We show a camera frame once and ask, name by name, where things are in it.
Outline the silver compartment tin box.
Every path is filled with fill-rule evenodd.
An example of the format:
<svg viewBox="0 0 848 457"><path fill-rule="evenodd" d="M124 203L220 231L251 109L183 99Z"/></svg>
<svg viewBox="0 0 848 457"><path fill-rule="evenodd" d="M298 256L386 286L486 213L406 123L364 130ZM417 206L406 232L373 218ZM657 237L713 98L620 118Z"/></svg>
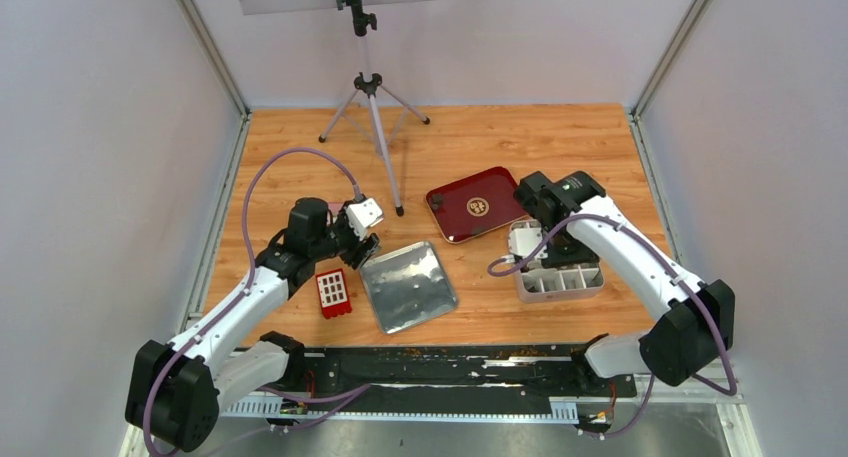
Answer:
<svg viewBox="0 0 848 457"><path fill-rule="evenodd" d="M599 263L546 269L540 260L545 256L543 249L526 266L512 274L522 302L531 304L587 299L603 289L605 277ZM512 265L519 262L512 254L511 257Z"/></svg>

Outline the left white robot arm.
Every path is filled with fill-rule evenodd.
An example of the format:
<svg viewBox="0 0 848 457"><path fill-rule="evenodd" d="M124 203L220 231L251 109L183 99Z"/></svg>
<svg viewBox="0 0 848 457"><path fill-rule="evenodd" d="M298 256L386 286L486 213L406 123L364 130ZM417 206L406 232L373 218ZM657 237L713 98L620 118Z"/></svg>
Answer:
<svg viewBox="0 0 848 457"><path fill-rule="evenodd" d="M304 197L230 294L196 324L166 343L146 342L136 353L126 421L173 447L192 452L210 435L221 412L265 384L298 388L306 377L303 346L269 332L247 351L233 351L272 311L288 302L333 258L359 269L379 248L372 227L384 213L360 196L332 213L326 201Z"/></svg>

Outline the red lacquer tray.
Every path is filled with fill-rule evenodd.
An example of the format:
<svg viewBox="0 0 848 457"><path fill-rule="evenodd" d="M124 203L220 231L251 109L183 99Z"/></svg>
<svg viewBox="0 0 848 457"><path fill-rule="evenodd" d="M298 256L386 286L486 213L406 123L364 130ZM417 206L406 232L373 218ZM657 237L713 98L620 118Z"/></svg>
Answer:
<svg viewBox="0 0 848 457"><path fill-rule="evenodd" d="M526 216L517 186L507 168L495 166L428 191L425 202L442 237L461 244Z"/></svg>

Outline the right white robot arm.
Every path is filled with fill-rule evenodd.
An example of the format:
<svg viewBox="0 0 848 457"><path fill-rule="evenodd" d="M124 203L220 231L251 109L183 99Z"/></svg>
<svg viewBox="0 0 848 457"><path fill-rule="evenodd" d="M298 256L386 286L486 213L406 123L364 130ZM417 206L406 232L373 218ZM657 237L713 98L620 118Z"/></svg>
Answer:
<svg viewBox="0 0 848 457"><path fill-rule="evenodd" d="M558 181L534 172L513 197L530 217L508 239L508 271L519 274L525 293L587 293L600 284L604 262L654 321L647 331L601 334L579 347L570 369L577 390L596 394L625 374L678 386L714 361L732 371L735 295L728 284L707 283L668 257L583 171Z"/></svg>

